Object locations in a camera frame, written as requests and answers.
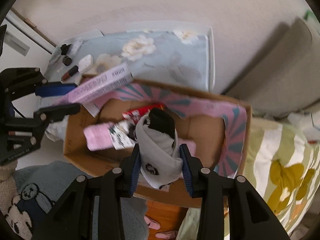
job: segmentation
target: open cardboard box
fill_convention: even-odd
[[[249,104],[226,96],[196,91],[189,88],[175,87],[145,80],[134,80],[134,82],[160,87],[162,89],[170,90],[182,95],[188,95],[190,97],[228,101],[230,103],[243,106],[247,113],[247,124],[243,145],[243,158],[237,173],[242,174],[248,148],[248,135],[252,115],[251,106]],[[131,154],[132,149],[118,151],[115,149],[107,149],[91,152],[86,146],[83,129],[88,125],[101,122],[116,123],[122,120],[123,112],[149,104],[150,102],[120,101],[112,99],[105,104],[99,115],[96,117],[91,116],[82,106],[81,111],[78,114],[71,115],[68,119],[64,145],[65,157],[79,169],[94,177],[102,176],[111,169],[118,167],[121,160]],[[224,141],[223,119],[212,118],[205,115],[197,115],[186,119],[180,119],[177,115],[173,113],[170,114],[175,119],[178,136],[183,139],[192,139],[195,141],[197,147],[196,157],[202,161],[202,164],[205,167],[215,165],[219,160],[220,151]],[[201,199],[192,199],[188,195],[183,179],[178,179],[170,184],[169,192],[163,192],[157,189],[138,185],[135,196],[182,207],[201,207]]]

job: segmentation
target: screw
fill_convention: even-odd
[[[244,176],[238,176],[237,181],[244,183],[245,182],[245,177]]]
[[[113,172],[114,174],[119,174],[119,173],[122,172],[122,169],[121,169],[121,168],[114,168],[114,169],[112,170],[112,172]]]
[[[80,175],[80,176],[77,177],[77,181],[78,182],[83,182],[83,181],[85,181],[85,178],[86,177],[84,175]]]
[[[42,113],[40,115],[40,118],[41,118],[42,121],[44,121],[45,119],[47,119],[47,116],[45,115],[45,113]]]
[[[209,168],[202,168],[202,169],[201,169],[201,173],[203,173],[203,174],[209,174],[209,173],[210,173],[210,169],[209,169]]]
[[[35,145],[37,143],[37,140],[36,140],[36,138],[31,137],[30,138],[30,142],[31,142],[32,145]]]

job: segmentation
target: white sock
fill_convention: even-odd
[[[154,109],[139,120],[135,134],[141,173],[152,187],[161,188],[180,177],[182,159],[174,120],[163,110]]]

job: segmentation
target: white object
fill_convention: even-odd
[[[86,72],[86,74],[90,75],[99,75],[110,68],[118,66],[121,64],[121,58],[116,55],[109,55],[106,53],[100,54],[94,63],[93,68]]]
[[[46,136],[56,142],[64,140],[66,137],[66,129],[68,125],[68,116],[65,116],[61,122],[50,123],[45,131]]]
[[[146,38],[139,35],[138,38],[131,39],[122,48],[121,56],[127,57],[128,60],[136,61],[141,59],[143,55],[148,55],[156,50],[153,44],[153,38]]]
[[[308,141],[320,141],[320,111],[308,115],[291,113],[288,120],[302,130]]]
[[[193,31],[173,31],[173,33],[181,40],[183,44],[192,44],[199,40]]]
[[[147,182],[147,180],[143,177],[143,175],[141,173],[139,174],[138,185],[143,186],[143,187],[153,188],[150,186],[150,184]],[[169,192],[170,185],[165,185],[161,189],[159,189],[159,188],[156,188],[156,189],[163,191],[163,192]]]
[[[93,67],[93,56],[88,54],[79,60],[78,72],[83,74]]]
[[[83,106],[93,117],[96,117],[100,113],[100,108],[98,108],[93,102],[83,104]]]
[[[175,145],[172,148],[169,136],[144,125],[148,118],[147,114],[143,116],[135,130],[140,149],[141,173],[153,188],[160,188],[176,181],[182,172],[178,135],[175,131]]]

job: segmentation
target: lipstick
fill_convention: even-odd
[[[75,65],[73,66],[67,73],[65,73],[62,78],[61,81],[66,81],[68,80],[70,77],[72,77],[73,75],[75,75],[76,73],[78,73],[78,66]]]

